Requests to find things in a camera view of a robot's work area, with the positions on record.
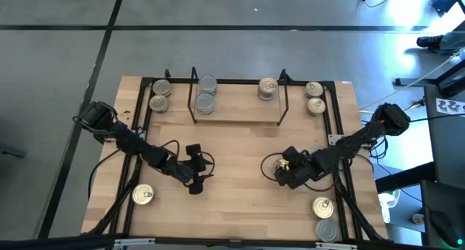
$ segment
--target person's shoe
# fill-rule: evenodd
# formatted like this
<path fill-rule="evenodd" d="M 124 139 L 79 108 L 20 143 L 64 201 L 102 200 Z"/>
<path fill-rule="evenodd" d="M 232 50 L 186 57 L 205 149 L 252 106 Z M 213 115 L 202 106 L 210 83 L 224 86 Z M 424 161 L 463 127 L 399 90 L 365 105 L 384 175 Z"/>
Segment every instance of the person's shoe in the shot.
<path fill-rule="evenodd" d="M 419 47 L 430 47 L 439 45 L 443 35 L 441 36 L 420 36 L 416 39 L 416 45 Z"/>

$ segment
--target gray floor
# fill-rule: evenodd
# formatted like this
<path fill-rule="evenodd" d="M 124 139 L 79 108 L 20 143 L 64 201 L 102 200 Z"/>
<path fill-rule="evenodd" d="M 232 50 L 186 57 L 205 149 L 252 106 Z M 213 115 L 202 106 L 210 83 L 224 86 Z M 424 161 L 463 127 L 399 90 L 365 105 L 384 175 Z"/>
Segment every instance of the gray floor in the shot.
<path fill-rule="evenodd" d="M 106 25 L 115 0 L 0 0 L 0 25 Z M 123 0 L 119 25 L 430 25 L 428 0 L 391 0 L 368 9 L 358 0 Z M 352 81 L 360 106 L 392 92 L 392 80 L 427 73 L 446 57 L 416 48 L 419 33 L 338 31 L 115 31 L 94 100 L 112 103 L 121 76 L 220 78 L 276 76 Z M 102 40 L 102 31 L 0 31 L 1 142 L 28 150 L 24 160 L 1 157 L 0 240 L 35 236 L 58 164 Z M 409 106 L 409 89 L 387 101 Z M 425 116 L 422 109 L 409 111 Z M 412 149 L 418 135 L 425 143 Z M 417 124 L 390 139 L 388 166 L 428 161 L 428 130 Z M 86 209 L 87 179 L 101 146 L 81 135 L 51 236 L 77 235 Z M 396 227 L 396 241 L 418 233 Z"/>

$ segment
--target desk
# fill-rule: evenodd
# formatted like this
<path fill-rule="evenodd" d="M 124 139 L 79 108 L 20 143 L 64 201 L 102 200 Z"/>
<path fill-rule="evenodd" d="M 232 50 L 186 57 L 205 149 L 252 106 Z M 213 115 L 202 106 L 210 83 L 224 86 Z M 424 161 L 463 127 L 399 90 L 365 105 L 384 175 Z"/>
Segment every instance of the desk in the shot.
<path fill-rule="evenodd" d="M 458 225 L 463 235 L 465 231 L 465 191 L 426 180 L 421 181 L 420 187 L 423 202 L 432 210 L 445 212 L 450 219 Z M 422 234 L 423 245 L 452 249 L 444 243 L 437 234 L 435 228 L 429 221 L 429 214 L 430 210 L 424 206 L 424 227 L 426 232 Z M 465 249 L 465 246 L 461 246 L 457 249 Z"/>
<path fill-rule="evenodd" d="M 428 117 L 444 115 L 436 109 L 436 98 L 443 98 L 437 86 L 425 86 L 424 96 Z M 465 92 L 453 99 L 464 102 Z M 429 136 L 434 161 L 376 180 L 378 191 L 381 193 L 416 185 L 422 180 L 438 181 L 442 184 L 465 188 L 464 132 L 464 117 L 454 116 L 429 120 Z"/>
<path fill-rule="evenodd" d="M 114 107 L 119 119 L 128 125 L 133 119 L 140 82 L 140 77 L 124 76 L 116 96 Z M 322 117 L 309 116 L 304 109 L 304 87 L 288 86 L 289 111 L 282 124 L 276 126 L 200 121 L 194 124 L 187 109 L 189 84 L 171 86 L 169 110 L 153 114 L 147 141 L 161 145 L 172 139 L 179 140 L 181 160 L 187 159 L 186 145 L 200 143 L 202 150 L 215 157 L 215 176 L 205 181 L 200 195 L 189 195 L 178 181 L 143 164 L 139 183 L 153 186 L 156 198 L 148 205 L 134 207 L 130 235 L 316 241 L 314 230 L 318 218 L 311 213 L 310 204 L 317 196 L 327 196 L 334 201 L 334 191 L 315 193 L 303 186 L 295 190 L 280 187 L 266 180 L 259 167 L 266 155 L 283 151 L 289 145 L 302 150 L 327 144 Z M 218 92 L 222 87 L 226 86 L 219 85 Z M 336 89 L 344 133 L 352 134 L 360 128 L 353 86 L 349 82 L 336 82 Z M 149 91 L 150 87 L 142 103 L 140 125 Z M 333 113 L 330 115 L 335 129 Z M 115 149 L 113 143 L 105 144 L 102 158 Z M 83 232 L 92 229 L 114 202 L 123 159 L 124 154 L 117 153 L 97 170 Z M 265 171 L 271 174 L 270 170 L 268 164 Z M 351 170 L 358 206 L 376 231 L 386 238 L 371 165 L 357 157 Z M 314 188 L 326 188 L 331 183 L 330 176 L 319 182 L 308 182 Z M 122 231 L 125 213 L 124 205 L 117 232 Z M 334 213 L 332 219 L 339 223 L 337 210 Z M 354 238 L 352 216 L 347 206 L 345 215 L 349 235 Z"/>

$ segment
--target wooden table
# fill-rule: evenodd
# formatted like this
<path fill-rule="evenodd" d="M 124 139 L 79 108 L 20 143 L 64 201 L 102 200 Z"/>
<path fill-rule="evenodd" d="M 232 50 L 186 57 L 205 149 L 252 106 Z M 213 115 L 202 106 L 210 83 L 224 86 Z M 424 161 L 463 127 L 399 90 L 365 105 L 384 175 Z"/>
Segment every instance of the wooden table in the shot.
<path fill-rule="evenodd" d="M 140 82 L 140 77 L 124 76 L 116 96 L 114 107 L 118 117 L 129 126 Z M 215 158 L 215 175 L 205 181 L 204 191 L 200 195 L 189 195 L 179 181 L 143 164 L 139 183 L 151 185 L 156 198 L 148 205 L 135 205 L 130 235 L 316 241 L 314 231 L 318 218 L 312 214 L 310 204 L 318 196 L 327 196 L 336 206 L 334 191 L 316 193 L 303 186 L 291 190 L 265 179 L 260 172 L 260 163 L 266 155 L 282 152 L 290 145 L 298 150 L 326 146 L 323 117 L 312 117 L 305 111 L 303 86 L 288 86 L 289 111 L 280 126 L 205 121 L 194 124 L 187 109 L 189 84 L 172 84 L 171 87 L 169 110 L 151 116 L 147 141 L 161 145 L 169 140 L 179 140 L 182 146 L 181 160 L 188 159 L 186 145 L 200 143 L 202 150 Z M 219 85 L 218 92 L 228 91 L 228 87 Z M 140 126 L 149 91 L 150 87 L 142 104 Z M 353 86 L 349 82 L 336 82 L 336 93 L 344 133 L 352 134 L 360 128 Z M 328 109 L 332 129 L 335 129 L 330 105 Z M 174 145 L 168 148 L 175 150 Z M 115 149 L 115 144 L 105 144 L 101 157 Z M 117 153 L 98 169 L 83 232 L 92 229 L 114 202 L 123 159 L 124 154 Z M 269 175 L 272 175 L 271 168 L 272 160 L 269 160 L 264 168 Z M 371 165 L 356 157 L 351 170 L 357 205 L 376 231 L 386 237 Z M 332 182 L 330 175 L 319 182 L 309 181 L 307 184 L 314 188 L 326 188 Z M 354 238 L 352 216 L 349 208 L 345 208 L 349 235 Z M 117 232 L 122 231 L 125 213 L 126 206 L 123 206 Z M 331 219 L 339 223 L 336 209 Z"/>

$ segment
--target can lid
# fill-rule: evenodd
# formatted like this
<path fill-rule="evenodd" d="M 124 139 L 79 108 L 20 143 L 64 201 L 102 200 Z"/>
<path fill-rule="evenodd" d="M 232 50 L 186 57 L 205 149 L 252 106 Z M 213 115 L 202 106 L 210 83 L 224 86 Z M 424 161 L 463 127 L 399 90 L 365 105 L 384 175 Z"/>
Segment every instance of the can lid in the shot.
<path fill-rule="evenodd" d="M 312 209 L 319 218 L 329 218 L 333 214 L 333 202 L 326 197 L 317 197 L 313 201 Z"/>
<path fill-rule="evenodd" d="M 259 90 L 264 93 L 274 93 L 278 88 L 278 82 L 274 78 L 263 78 L 259 83 Z"/>
<path fill-rule="evenodd" d="M 325 243 L 333 243 L 339 237 L 337 224 L 331 219 L 323 219 L 315 225 L 316 236 Z"/>
<path fill-rule="evenodd" d="M 148 105 L 154 111 L 165 111 L 168 108 L 168 98 L 156 95 L 150 99 Z"/>
<path fill-rule="evenodd" d="M 307 103 L 308 110 L 315 114 L 320 114 L 325 112 L 326 104 L 323 100 L 317 97 L 310 98 Z"/>
<path fill-rule="evenodd" d="M 217 79 L 212 75 L 202 76 L 198 83 L 201 85 L 201 88 L 208 92 L 214 92 L 217 88 Z"/>
<path fill-rule="evenodd" d="M 213 96 L 207 93 L 198 95 L 195 101 L 195 106 L 200 110 L 211 110 L 214 106 Z"/>
<path fill-rule="evenodd" d="M 167 95 L 171 91 L 171 85 L 168 80 L 160 79 L 153 83 L 152 90 L 155 94 Z"/>
<path fill-rule="evenodd" d="M 318 82 L 308 82 L 305 85 L 307 93 L 313 97 L 319 97 L 323 93 L 323 86 Z"/>
<path fill-rule="evenodd" d="M 151 186 L 142 184 L 136 186 L 136 188 L 132 191 L 132 200 L 137 204 L 147 204 L 153 198 L 153 189 Z"/>

